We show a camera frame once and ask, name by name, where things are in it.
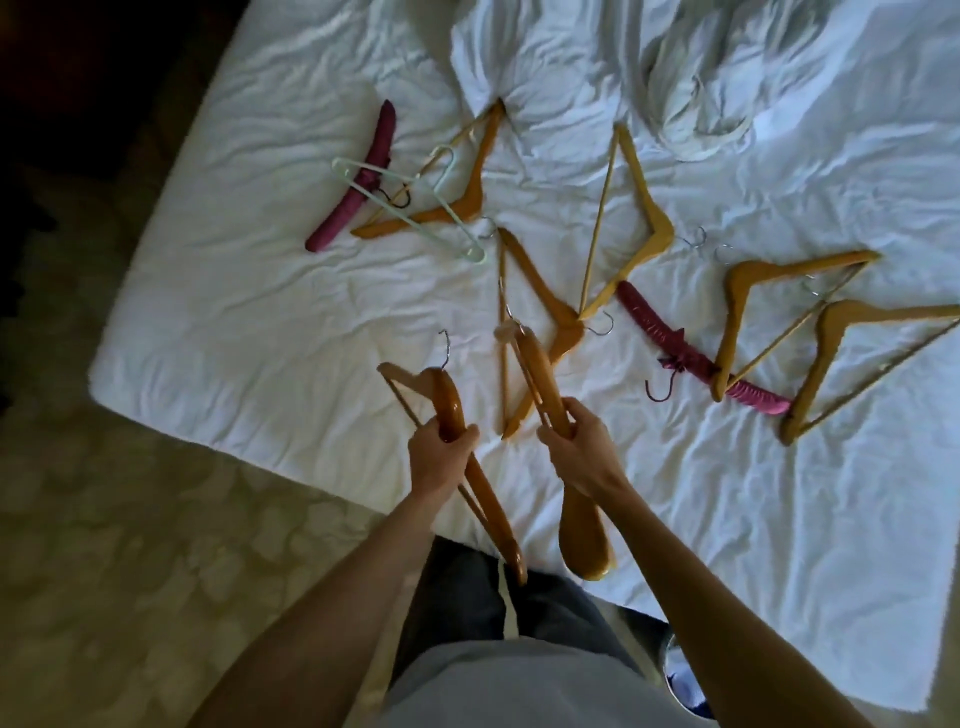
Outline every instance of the wooden hanger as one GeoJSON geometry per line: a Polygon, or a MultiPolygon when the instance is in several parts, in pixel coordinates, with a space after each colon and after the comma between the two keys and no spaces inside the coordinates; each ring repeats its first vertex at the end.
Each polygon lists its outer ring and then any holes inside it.
{"type": "Polygon", "coordinates": [[[603,182],[603,192],[600,194],[600,207],[597,209],[596,222],[593,224],[593,237],[590,240],[590,252],[587,256],[587,270],[584,273],[584,285],[580,292],[580,314],[581,321],[595,315],[601,307],[613,296],[616,291],[616,285],[626,280],[633,270],[652,257],[656,257],[670,247],[674,239],[673,223],[670,222],[663,210],[657,207],[653,197],[650,196],[650,190],[647,189],[647,182],[643,178],[643,169],[640,167],[640,160],[636,156],[636,147],[634,140],[630,136],[630,130],[623,123],[613,125],[613,137],[610,142],[610,161],[607,164],[607,177],[603,182]],[[616,275],[603,287],[603,290],[597,294],[597,297],[587,305],[587,292],[590,286],[590,272],[593,269],[593,255],[596,252],[597,239],[600,236],[600,222],[603,219],[604,207],[607,204],[607,193],[610,190],[610,180],[613,175],[613,164],[616,161],[616,147],[619,145],[623,152],[623,157],[627,160],[630,167],[630,175],[634,179],[636,194],[640,198],[640,208],[643,210],[650,226],[650,237],[646,239],[640,249],[634,256],[627,261],[616,275]]]}
{"type": "MultiPolygon", "coordinates": [[[[573,425],[566,416],[550,360],[536,334],[528,327],[508,321],[497,327],[496,338],[513,348],[543,424],[552,427],[561,437],[572,439],[573,425]]],[[[564,562],[582,579],[601,579],[613,565],[612,549],[596,503],[566,483],[559,541],[564,562]]]]}
{"type": "MultiPolygon", "coordinates": [[[[453,209],[457,216],[463,221],[469,222],[470,220],[475,219],[477,215],[480,214],[480,209],[483,207],[483,182],[481,180],[483,165],[493,149],[493,143],[496,141],[497,129],[499,128],[500,122],[506,113],[507,110],[503,106],[503,102],[500,99],[497,99],[493,106],[484,111],[482,114],[480,114],[480,116],[475,118],[459,133],[457,133],[457,135],[450,140],[448,145],[452,146],[459,143],[468,134],[470,134],[470,132],[481,121],[487,119],[487,129],[484,131],[483,139],[480,142],[480,149],[477,151],[477,157],[473,163],[473,169],[470,171],[467,188],[464,190],[464,194],[459,200],[455,200],[449,204],[450,208],[453,209]]],[[[429,171],[429,169],[442,155],[443,148],[438,148],[438,151],[434,153],[434,155],[426,162],[426,164],[423,165],[417,175],[415,175],[415,179],[418,179],[421,175],[429,171]]],[[[394,202],[400,194],[408,191],[409,189],[410,185],[404,184],[397,191],[397,193],[390,198],[390,202],[394,202]]],[[[361,225],[359,228],[354,228],[350,232],[356,237],[370,239],[374,237],[381,237],[383,235],[389,235],[409,227],[403,220],[395,219],[384,220],[382,223],[374,222],[379,214],[380,211],[378,210],[366,224],[361,225]]],[[[417,223],[454,223],[453,218],[450,217],[450,214],[443,207],[434,207],[433,209],[427,209],[423,212],[415,212],[410,215],[410,219],[417,223]]]]}
{"type": "MultiPolygon", "coordinates": [[[[386,379],[407,416],[413,420],[417,427],[420,427],[420,419],[396,388],[397,384],[402,384],[407,389],[411,389],[433,402],[434,409],[437,412],[437,421],[440,424],[440,436],[445,441],[456,440],[467,429],[464,423],[463,407],[460,404],[460,394],[457,392],[453,379],[443,369],[429,367],[418,375],[413,375],[396,364],[384,362],[376,370],[386,379]]],[[[467,492],[463,484],[457,486],[460,495],[467,501],[473,515],[477,517],[484,530],[487,531],[507,565],[514,571],[516,581],[520,585],[525,584],[527,569],[523,562],[523,554],[516,543],[513,529],[500,506],[500,501],[497,500],[487,476],[480,468],[480,463],[477,462],[474,455],[471,455],[467,461],[466,478],[473,494],[476,496],[476,500],[470,497],[470,493],[467,492]]]]}
{"type": "MultiPolygon", "coordinates": [[[[540,273],[537,271],[537,267],[534,265],[533,261],[530,259],[530,256],[527,255],[527,252],[523,249],[523,246],[520,244],[520,241],[516,239],[514,234],[505,228],[497,228],[496,231],[499,233],[500,242],[502,245],[500,252],[500,323],[506,321],[506,302],[503,299],[503,285],[505,285],[505,275],[506,275],[506,259],[505,253],[510,252],[510,255],[514,257],[516,265],[522,271],[523,276],[530,283],[530,287],[534,289],[534,292],[537,294],[537,298],[540,299],[540,302],[543,304],[543,307],[546,309],[546,312],[550,315],[550,318],[553,319],[554,324],[557,325],[557,332],[554,334],[553,342],[550,344],[550,349],[547,352],[547,359],[550,362],[550,367],[555,367],[557,362],[559,362],[564,356],[573,349],[583,340],[584,333],[587,330],[586,325],[577,318],[577,312],[573,309],[572,306],[567,305],[560,299],[558,299],[553,291],[551,291],[546,283],[543,282],[543,278],[540,277],[540,273]]],[[[507,377],[506,377],[506,347],[501,350],[501,362],[500,362],[500,391],[501,391],[501,402],[504,406],[504,413],[507,412],[506,402],[507,402],[507,377]]],[[[523,421],[527,419],[527,416],[534,408],[534,399],[531,392],[527,392],[523,396],[523,401],[519,406],[514,410],[514,413],[510,417],[506,417],[504,426],[503,426],[503,439],[506,440],[511,437],[517,430],[520,429],[520,425],[523,424],[523,421]]]]}
{"type": "Polygon", "coordinates": [[[783,416],[783,421],[780,423],[780,441],[784,445],[791,445],[798,437],[821,423],[857,395],[872,387],[911,356],[956,328],[958,324],[960,324],[960,305],[887,309],[876,308],[861,301],[838,301],[829,304],[820,314],[820,318],[817,319],[817,356],[810,367],[810,371],[806,374],[806,380],[800,388],[800,392],[793,400],[793,405],[783,416]],[[893,324],[903,321],[932,321],[937,319],[956,319],[956,321],[882,367],[852,392],[836,400],[818,417],[810,422],[806,421],[806,414],[817,396],[817,391],[827,375],[830,364],[833,363],[833,359],[840,349],[840,342],[843,341],[847,328],[855,324],[893,324]]]}
{"type": "Polygon", "coordinates": [[[781,344],[787,336],[796,331],[801,324],[817,310],[823,308],[821,305],[811,307],[797,319],[797,321],[791,324],[784,333],[778,336],[773,344],[763,350],[760,356],[744,367],[739,374],[731,378],[733,358],[736,356],[736,338],[740,333],[740,325],[743,323],[743,312],[747,307],[747,298],[750,296],[751,288],[760,283],[769,283],[774,280],[808,276],[834,268],[843,268],[845,266],[858,266],[839,286],[828,292],[829,296],[848,283],[853,276],[859,273],[862,266],[879,258],[879,253],[871,250],[862,250],[828,255],[827,257],[818,257],[800,263],[791,263],[790,265],[777,265],[776,263],[767,263],[762,260],[745,260],[742,263],[737,263],[732,266],[724,280],[724,293],[727,298],[727,323],[724,325],[723,338],[720,340],[720,348],[717,350],[716,355],[716,365],[718,369],[710,383],[710,392],[713,394],[713,400],[721,401],[724,393],[726,393],[730,387],[748,374],[760,360],[765,358],[767,354],[781,344]]]}

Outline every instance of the right hand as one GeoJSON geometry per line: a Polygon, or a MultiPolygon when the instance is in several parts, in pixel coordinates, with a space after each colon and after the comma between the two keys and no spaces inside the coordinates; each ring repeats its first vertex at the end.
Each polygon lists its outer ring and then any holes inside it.
{"type": "Polygon", "coordinates": [[[575,422],[572,440],[547,426],[537,430],[537,437],[550,450],[550,462],[560,480],[593,500],[633,490],[607,426],[572,397],[564,397],[564,406],[575,422]]]}

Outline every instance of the person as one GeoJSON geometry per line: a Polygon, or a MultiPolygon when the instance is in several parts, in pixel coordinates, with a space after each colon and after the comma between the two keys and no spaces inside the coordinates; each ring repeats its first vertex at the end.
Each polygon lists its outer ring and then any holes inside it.
{"type": "MultiPolygon", "coordinates": [[[[869,728],[650,510],[603,423],[578,401],[564,403],[573,439],[539,431],[557,475],[591,497],[623,535],[717,721],[869,728]]],[[[702,724],[644,682],[586,594],[565,577],[531,570],[520,587],[506,570],[526,639],[502,639],[497,562],[431,533],[478,440],[476,425],[452,443],[441,439],[436,421],[419,428],[409,443],[410,493],[240,655],[190,727],[342,725],[404,575],[428,548],[376,725],[702,724]]]]}

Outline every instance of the mattress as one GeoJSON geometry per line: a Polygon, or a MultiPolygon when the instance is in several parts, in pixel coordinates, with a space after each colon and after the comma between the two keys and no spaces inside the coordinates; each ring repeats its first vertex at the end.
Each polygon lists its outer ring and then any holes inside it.
{"type": "MultiPolygon", "coordinates": [[[[484,433],[477,454],[528,564],[564,572],[562,489],[536,440],[536,418],[509,442],[496,434],[495,264],[472,265],[413,231],[372,241],[344,232],[318,255],[303,249],[345,191],[330,160],[363,158],[384,99],[397,110],[391,168],[399,172],[416,171],[468,120],[444,63],[450,13],[427,2],[253,0],[144,231],[90,391],[156,430],[387,512],[409,487],[411,425],[376,366],[441,364],[445,328],[446,368],[484,433]]],[[[680,237],[692,242],[702,228],[708,244],[698,253],[679,237],[631,282],[710,354],[730,260],[785,263],[866,245],[883,259],[848,286],[850,298],[960,301],[959,36],[960,8],[946,0],[878,11],[797,129],[737,154],[679,164],[635,126],[654,198],[680,237]]],[[[485,166],[484,213],[524,243],[557,295],[576,303],[602,180],[566,186],[525,176],[507,151],[511,133],[504,125],[485,166]]],[[[444,183],[450,197],[470,154],[444,183]]],[[[597,288],[644,236],[622,166],[597,288]]],[[[416,194],[414,205],[432,206],[416,194]]],[[[437,231],[457,242],[455,229],[437,231]]],[[[548,320],[516,269],[507,288],[514,313],[549,340],[548,320]]],[[[758,288],[739,362],[811,300],[797,281],[758,288]]],[[[920,710],[960,523],[960,382],[951,375],[960,332],[784,448],[776,419],[729,399],[714,403],[690,375],[678,376],[669,400],[650,401],[644,381],[655,396],[668,386],[659,352],[618,303],[606,310],[612,333],[588,335],[557,367],[557,381],[606,421],[636,489],[841,691],[920,710]]],[[[852,329],[821,401],[930,331],[852,329]]],[[[812,329],[803,328],[752,379],[792,395],[814,353],[812,329]]],[[[517,371],[510,386],[516,402],[517,371]]],[[[417,407],[426,413],[425,403],[417,407]]],[[[458,497],[436,528],[493,552],[458,497]]],[[[584,587],[660,616],[608,530],[617,566],[584,587]]]]}

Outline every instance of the dark pants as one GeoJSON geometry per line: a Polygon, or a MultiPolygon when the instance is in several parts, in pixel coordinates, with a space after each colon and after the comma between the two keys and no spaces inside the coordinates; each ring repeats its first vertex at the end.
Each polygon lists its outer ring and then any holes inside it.
{"type": "MultiPolygon", "coordinates": [[[[530,571],[519,586],[507,569],[507,589],[524,637],[610,655],[639,673],[587,594],[569,579],[530,571]]],[[[396,649],[392,685],[421,654],[438,644],[502,640],[507,606],[497,590],[497,560],[435,537],[396,649]]]]}

